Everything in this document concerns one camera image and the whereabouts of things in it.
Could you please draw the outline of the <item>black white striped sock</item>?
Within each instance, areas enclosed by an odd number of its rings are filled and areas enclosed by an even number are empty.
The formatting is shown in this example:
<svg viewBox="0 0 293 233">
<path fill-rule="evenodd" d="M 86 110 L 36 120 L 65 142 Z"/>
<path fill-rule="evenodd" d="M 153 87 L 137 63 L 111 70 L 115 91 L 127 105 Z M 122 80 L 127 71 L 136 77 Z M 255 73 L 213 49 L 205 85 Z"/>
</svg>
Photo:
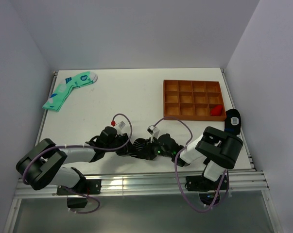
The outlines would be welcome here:
<svg viewBox="0 0 293 233">
<path fill-rule="evenodd" d="M 133 150 L 130 152 L 130 156 L 148 161 L 153 160 L 150 151 L 150 139 L 136 139 L 133 143 Z"/>
</svg>

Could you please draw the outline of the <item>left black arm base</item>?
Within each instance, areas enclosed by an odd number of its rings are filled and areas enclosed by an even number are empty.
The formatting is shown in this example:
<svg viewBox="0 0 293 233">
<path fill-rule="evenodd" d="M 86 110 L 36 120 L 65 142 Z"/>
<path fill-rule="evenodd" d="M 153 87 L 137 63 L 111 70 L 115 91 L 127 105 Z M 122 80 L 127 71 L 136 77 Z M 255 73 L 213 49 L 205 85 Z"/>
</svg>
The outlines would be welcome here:
<svg viewBox="0 0 293 233">
<path fill-rule="evenodd" d="M 70 211 L 79 214 L 92 213 L 99 209 L 100 201 L 91 195 L 100 194 L 101 184 L 101 179 L 85 179 L 73 188 L 59 185 L 56 194 L 67 197 L 67 207 Z"/>
</svg>

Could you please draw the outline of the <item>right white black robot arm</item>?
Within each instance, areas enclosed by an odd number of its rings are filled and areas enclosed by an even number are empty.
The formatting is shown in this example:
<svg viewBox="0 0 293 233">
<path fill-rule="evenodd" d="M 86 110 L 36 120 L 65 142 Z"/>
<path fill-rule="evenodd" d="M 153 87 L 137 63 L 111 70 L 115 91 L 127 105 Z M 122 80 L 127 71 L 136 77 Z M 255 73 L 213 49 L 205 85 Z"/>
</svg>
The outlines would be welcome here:
<svg viewBox="0 0 293 233">
<path fill-rule="evenodd" d="M 225 126 L 223 131 L 208 126 L 203 134 L 185 149 L 169 134 L 156 138 L 159 129 L 155 126 L 150 126 L 147 131 L 151 134 L 151 155 L 165 155 L 171 157 L 173 162 L 176 155 L 179 155 L 176 160 L 178 166 L 188 166 L 204 157 L 206 167 L 201 184 L 206 189 L 212 189 L 226 169 L 234 168 L 243 146 L 240 124 Z"/>
</svg>

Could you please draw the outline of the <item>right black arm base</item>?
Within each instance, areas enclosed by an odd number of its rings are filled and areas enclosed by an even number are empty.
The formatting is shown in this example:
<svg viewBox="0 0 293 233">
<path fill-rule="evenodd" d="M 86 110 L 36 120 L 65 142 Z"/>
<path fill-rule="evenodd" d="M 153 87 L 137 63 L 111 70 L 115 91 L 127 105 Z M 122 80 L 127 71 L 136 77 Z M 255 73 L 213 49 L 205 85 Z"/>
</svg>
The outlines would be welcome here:
<svg viewBox="0 0 293 233">
<path fill-rule="evenodd" d="M 221 177 L 219 177 L 217 181 L 213 182 L 203 177 L 202 175 L 201 176 L 187 176 L 185 188 L 188 191 L 199 192 L 200 201 L 205 205 L 210 205 L 215 197 L 216 190 L 218 188 L 218 185 L 220 184 Z M 221 190 L 225 190 L 225 195 L 223 197 L 224 199 L 229 190 L 229 176 L 228 175 L 224 175 L 224 179 L 220 187 L 220 191 Z M 221 196 L 219 192 L 214 205 L 218 205 L 220 203 L 220 200 L 221 200 Z"/>
</svg>

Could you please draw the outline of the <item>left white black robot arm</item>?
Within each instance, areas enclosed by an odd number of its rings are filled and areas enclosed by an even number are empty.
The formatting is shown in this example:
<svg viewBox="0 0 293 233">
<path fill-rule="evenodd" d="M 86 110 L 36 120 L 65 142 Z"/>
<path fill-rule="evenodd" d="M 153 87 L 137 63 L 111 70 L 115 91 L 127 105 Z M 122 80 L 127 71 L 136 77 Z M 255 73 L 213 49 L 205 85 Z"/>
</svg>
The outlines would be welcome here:
<svg viewBox="0 0 293 233">
<path fill-rule="evenodd" d="M 81 171 L 67 164 L 93 163 L 107 152 L 127 155 L 132 148 L 127 133 L 107 126 L 100 135 L 77 147 L 57 146 L 51 139 L 45 138 L 17 162 L 16 170 L 25 176 L 25 181 L 34 190 L 53 184 L 66 187 L 74 194 L 84 194 L 89 189 L 89 182 Z"/>
</svg>

